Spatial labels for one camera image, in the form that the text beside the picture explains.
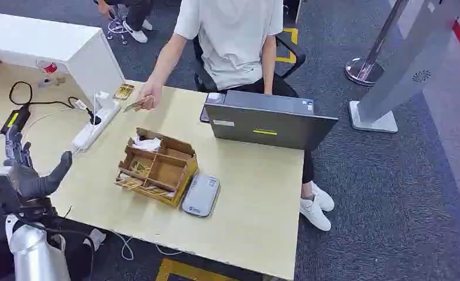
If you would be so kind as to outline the person's right hand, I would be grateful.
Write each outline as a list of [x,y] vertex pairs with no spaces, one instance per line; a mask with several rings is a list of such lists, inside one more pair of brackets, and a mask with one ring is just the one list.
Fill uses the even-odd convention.
[[135,111],[151,110],[158,106],[163,94],[163,85],[157,82],[147,81],[141,88],[137,99]]

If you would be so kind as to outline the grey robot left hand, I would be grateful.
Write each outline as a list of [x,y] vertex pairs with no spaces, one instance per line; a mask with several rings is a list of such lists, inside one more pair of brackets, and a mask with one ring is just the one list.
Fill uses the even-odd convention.
[[31,143],[21,144],[22,134],[16,127],[5,135],[6,159],[3,165],[10,167],[10,179],[23,197],[46,197],[54,193],[73,164],[73,154],[63,152],[59,164],[47,176],[40,176],[33,168],[30,157]]

